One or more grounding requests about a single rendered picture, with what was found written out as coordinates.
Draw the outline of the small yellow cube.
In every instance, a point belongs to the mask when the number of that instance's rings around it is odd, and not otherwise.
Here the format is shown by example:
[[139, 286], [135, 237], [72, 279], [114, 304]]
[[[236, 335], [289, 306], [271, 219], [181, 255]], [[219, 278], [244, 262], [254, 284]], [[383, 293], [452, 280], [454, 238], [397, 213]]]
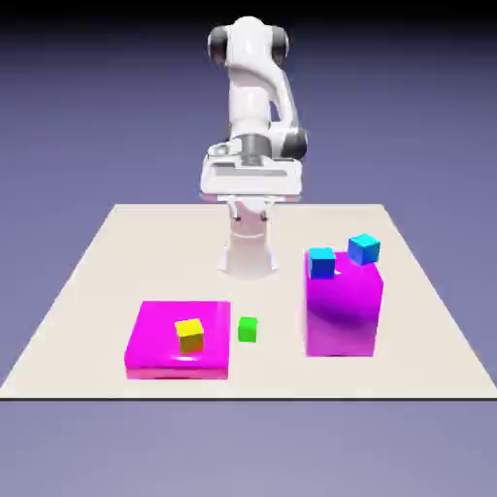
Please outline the small yellow cube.
[[204, 349], [204, 328], [199, 318], [175, 322], [181, 354], [193, 354]]

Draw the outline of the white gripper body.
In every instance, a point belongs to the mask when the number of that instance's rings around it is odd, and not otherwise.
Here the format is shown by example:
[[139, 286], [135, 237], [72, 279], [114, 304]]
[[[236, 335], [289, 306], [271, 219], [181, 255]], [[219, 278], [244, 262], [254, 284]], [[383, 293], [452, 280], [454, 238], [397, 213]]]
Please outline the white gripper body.
[[247, 166], [238, 155], [206, 156], [200, 177], [201, 194], [212, 200], [232, 197], [298, 198], [303, 188], [303, 165], [297, 160], [262, 157]]

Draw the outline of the large tall magenta box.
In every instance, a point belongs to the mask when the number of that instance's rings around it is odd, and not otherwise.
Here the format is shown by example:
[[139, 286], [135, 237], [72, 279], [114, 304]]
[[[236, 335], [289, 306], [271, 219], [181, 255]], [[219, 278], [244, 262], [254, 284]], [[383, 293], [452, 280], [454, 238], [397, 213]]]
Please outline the large tall magenta box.
[[359, 265], [344, 251], [335, 254], [332, 279], [312, 279], [305, 270], [306, 353], [312, 357], [371, 357], [383, 280], [374, 263]]

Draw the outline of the small blue cube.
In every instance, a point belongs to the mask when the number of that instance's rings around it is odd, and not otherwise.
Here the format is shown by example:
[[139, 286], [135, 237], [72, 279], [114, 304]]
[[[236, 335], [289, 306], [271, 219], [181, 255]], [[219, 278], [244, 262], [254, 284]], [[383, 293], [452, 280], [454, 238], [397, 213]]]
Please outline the small blue cube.
[[310, 248], [308, 252], [309, 276], [312, 280], [332, 280], [336, 257], [330, 247]]
[[363, 233], [348, 239], [348, 258], [364, 266], [379, 261], [381, 242], [375, 237]]

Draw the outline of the small green cube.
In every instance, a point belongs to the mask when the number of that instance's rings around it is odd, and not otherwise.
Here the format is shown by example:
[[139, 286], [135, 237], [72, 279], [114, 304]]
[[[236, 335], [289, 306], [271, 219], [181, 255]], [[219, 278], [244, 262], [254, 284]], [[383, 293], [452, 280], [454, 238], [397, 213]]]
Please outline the small green cube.
[[257, 340], [258, 320], [255, 316], [241, 316], [238, 322], [238, 340], [255, 343]]

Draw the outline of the large flat magenta box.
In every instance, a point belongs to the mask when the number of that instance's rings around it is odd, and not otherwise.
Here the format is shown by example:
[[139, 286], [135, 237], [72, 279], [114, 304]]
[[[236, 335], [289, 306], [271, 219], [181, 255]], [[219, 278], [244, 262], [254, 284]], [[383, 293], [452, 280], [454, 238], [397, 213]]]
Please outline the large flat magenta box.
[[[191, 322], [203, 347], [182, 351]], [[228, 378], [231, 304], [228, 301], [144, 301], [124, 354], [130, 380]]]

